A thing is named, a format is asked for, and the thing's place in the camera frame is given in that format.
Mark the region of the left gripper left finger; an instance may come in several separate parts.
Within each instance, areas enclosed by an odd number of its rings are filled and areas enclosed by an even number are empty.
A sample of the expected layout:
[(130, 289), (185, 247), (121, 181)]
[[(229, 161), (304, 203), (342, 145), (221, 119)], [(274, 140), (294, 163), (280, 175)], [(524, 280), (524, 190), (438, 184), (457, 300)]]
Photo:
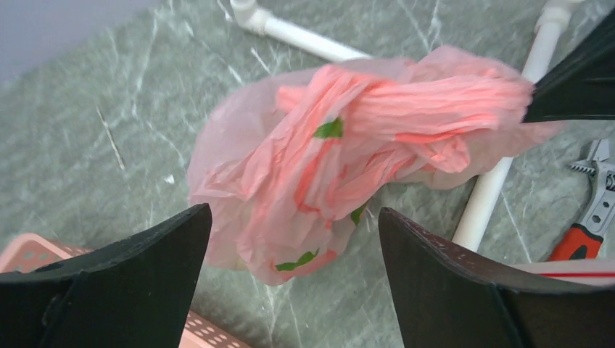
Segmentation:
[(197, 204), (87, 254), (3, 273), (1, 345), (178, 347), (211, 226)]

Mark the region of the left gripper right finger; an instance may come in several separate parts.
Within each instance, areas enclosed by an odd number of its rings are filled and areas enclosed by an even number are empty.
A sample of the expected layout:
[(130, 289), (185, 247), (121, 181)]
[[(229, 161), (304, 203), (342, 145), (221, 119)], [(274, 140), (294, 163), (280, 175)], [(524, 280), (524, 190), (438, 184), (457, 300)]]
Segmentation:
[(612, 347), (614, 287), (490, 260), (391, 208), (379, 238), (404, 347)]

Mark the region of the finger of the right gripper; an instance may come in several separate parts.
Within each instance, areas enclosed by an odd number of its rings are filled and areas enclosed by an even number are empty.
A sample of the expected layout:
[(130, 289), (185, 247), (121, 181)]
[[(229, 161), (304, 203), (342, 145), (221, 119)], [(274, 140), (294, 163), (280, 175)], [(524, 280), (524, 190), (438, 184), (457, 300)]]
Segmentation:
[(614, 11), (535, 85), (525, 123), (614, 119)]

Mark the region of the pink plastic bag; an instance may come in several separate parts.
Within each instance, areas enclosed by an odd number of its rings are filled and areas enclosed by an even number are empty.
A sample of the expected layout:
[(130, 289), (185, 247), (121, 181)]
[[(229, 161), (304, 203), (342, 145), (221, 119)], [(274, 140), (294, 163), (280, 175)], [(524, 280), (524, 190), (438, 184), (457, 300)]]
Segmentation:
[(451, 189), (503, 158), (511, 129), (546, 142), (566, 123), (524, 123), (533, 85), (451, 46), (414, 62), (356, 59), (264, 78), (224, 99), (197, 137), (189, 203), (208, 203), (209, 266), (269, 286), (334, 261), (367, 201), (391, 182)]

